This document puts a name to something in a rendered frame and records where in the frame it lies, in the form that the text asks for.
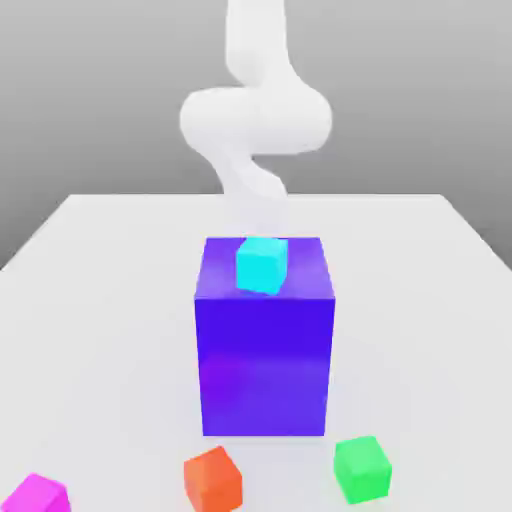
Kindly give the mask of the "small cyan cube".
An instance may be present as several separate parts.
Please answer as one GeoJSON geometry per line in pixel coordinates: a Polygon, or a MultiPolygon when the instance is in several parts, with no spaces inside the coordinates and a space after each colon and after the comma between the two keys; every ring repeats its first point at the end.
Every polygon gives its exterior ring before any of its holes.
{"type": "Polygon", "coordinates": [[[288,241],[247,237],[236,251],[238,289],[277,295],[287,277],[288,241]]]}

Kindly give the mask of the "small orange cube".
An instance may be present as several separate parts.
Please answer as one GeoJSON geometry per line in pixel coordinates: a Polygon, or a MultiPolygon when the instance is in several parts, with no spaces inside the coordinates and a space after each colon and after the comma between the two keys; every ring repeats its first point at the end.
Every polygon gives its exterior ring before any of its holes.
{"type": "Polygon", "coordinates": [[[231,512],[243,504],[243,479],[225,448],[184,462],[184,486],[195,512],[231,512]]]}

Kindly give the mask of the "small green cube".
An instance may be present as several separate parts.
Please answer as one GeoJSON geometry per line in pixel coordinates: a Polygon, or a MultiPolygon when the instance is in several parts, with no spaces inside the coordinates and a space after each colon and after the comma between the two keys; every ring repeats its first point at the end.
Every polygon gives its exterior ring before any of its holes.
{"type": "Polygon", "coordinates": [[[354,505],[388,495],[392,464],[375,436],[362,436],[336,444],[334,475],[346,501],[354,505]]]}

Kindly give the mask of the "small magenta cube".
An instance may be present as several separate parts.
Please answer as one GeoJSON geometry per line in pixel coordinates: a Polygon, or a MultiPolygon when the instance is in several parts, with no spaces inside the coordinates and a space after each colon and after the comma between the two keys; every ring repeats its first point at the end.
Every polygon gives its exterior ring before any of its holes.
{"type": "Polygon", "coordinates": [[[0,512],[71,512],[71,505],[62,483],[32,473],[0,505],[0,512]]]}

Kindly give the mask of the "large blue box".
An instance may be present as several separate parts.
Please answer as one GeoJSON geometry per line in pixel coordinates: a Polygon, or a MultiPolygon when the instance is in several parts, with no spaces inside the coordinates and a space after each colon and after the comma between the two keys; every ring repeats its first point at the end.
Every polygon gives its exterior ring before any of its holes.
{"type": "Polygon", "coordinates": [[[292,238],[275,296],[236,286],[240,238],[207,238],[194,296],[206,436],[325,432],[335,294],[317,237],[292,238]]]}

